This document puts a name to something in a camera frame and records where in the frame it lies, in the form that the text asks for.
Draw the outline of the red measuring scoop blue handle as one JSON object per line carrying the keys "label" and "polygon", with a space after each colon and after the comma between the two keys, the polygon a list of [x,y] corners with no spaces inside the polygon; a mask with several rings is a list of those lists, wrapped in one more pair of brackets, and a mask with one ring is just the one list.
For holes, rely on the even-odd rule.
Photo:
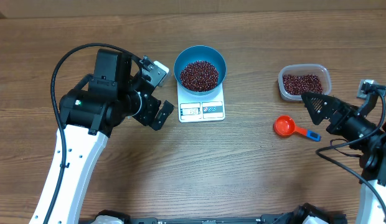
{"label": "red measuring scoop blue handle", "polygon": [[299,127],[298,125],[296,125],[295,121],[288,115],[279,116],[273,124],[273,129],[279,136],[282,137],[291,136],[293,134],[300,134],[316,142],[319,142],[321,140],[320,134]]}

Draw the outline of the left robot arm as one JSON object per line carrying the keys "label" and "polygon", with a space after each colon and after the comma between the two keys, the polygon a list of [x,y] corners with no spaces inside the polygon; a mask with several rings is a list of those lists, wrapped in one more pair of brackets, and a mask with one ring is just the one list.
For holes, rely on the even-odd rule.
{"label": "left robot arm", "polygon": [[113,128],[132,117],[158,131],[174,106],[152,96],[170,70],[158,61],[100,44],[92,74],[60,101],[50,92],[58,124],[51,167],[31,223],[78,223],[98,158]]}

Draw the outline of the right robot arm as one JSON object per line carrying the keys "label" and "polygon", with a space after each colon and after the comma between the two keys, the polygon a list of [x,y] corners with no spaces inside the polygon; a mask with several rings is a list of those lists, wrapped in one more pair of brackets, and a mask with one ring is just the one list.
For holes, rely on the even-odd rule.
{"label": "right robot arm", "polygon": [[[356,223],[386,223],[385,92],[368,90],[361,106],[320,93],[306,92],[301,98],[314,124],[329,120],[327,132],[345,140],[317,149],[316,154],[358,178],[361,188]],[[325,155],[325,151],[345,146],[361,152],[360,174]]]}

